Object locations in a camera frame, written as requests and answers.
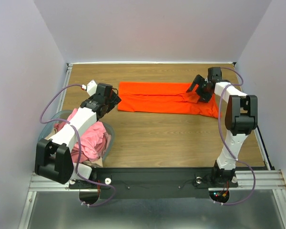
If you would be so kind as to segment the orange t shirt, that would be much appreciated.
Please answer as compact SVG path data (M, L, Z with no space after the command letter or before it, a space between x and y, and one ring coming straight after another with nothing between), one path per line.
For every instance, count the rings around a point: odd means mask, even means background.
M218 118L215 96L200 102L195 91L186 92L189 83L120 82L119 111L202 115Z

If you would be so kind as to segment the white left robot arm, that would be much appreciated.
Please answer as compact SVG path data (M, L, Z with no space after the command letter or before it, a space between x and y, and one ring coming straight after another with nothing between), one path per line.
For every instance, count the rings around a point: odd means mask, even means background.
M109 113L121 99L118 90L106 83L92 80L81 88L89 97L81 103L74 117L69 121L62 120L64 127L49 139L38 141L34 172L60 184L80 180L86 188L91 188L96 184L96 175L91 167L74 163L71 151L88 128Z

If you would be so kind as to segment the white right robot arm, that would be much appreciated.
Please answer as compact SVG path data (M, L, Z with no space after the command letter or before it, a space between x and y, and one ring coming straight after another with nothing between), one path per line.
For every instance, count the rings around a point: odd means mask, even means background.
M238 155L244 141L258 124L257 96L243 93L238 87L238 84L223 79L221 67L211 67L208 69L207 78L198 74L187 89L187 92L195 91L200 102L208 103L213 95L218 95L219 103L227 103L226 135L220 136L224 146L210 174L210 183L215 186L237 182L236 164L248 166Z

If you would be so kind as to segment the clear plastic basket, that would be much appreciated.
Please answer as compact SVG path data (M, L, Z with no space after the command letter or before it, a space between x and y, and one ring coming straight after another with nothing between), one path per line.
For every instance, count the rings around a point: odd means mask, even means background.
M54 115L52 119L63 119L67 118L68 121L76 114L77 109L60 111ZM42 132L40 133L39 139L48 139L62 129L65 125L64 122L55 121L47 123ZM115 139L115 133L113 128L104 122L96 122L81 136L82 144L82 155L80 162L86 164L97 164L105 161L107 158ZM78 143L76 143L71 151L73 162L77 162L79 154Z

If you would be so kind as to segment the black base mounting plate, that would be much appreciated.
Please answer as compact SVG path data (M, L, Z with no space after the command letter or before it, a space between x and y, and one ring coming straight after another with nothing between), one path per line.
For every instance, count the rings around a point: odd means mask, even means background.
M214 178L210 167L94 168L90 178L109 178L116 199L209 198L211 190L238 186L235 178Z

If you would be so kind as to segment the aluminium frame rail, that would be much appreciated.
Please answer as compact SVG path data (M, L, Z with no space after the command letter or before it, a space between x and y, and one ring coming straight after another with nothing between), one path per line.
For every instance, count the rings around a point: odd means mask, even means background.
M73 63L67 63L66 75L63 82L63 87L67 86L72 72ZM60 112L63 107L63 102L66 92L63 92L59 99L56 112ZM32 216L34 204L36 202L36 196L39 192L60 192L60 191L69 191L69 188L66 184L62 185L51 181L43 177L37 177L34 173L31 176L29 191L25 200L24 209L21 215L19 229L28 229L30 225L30 219Z

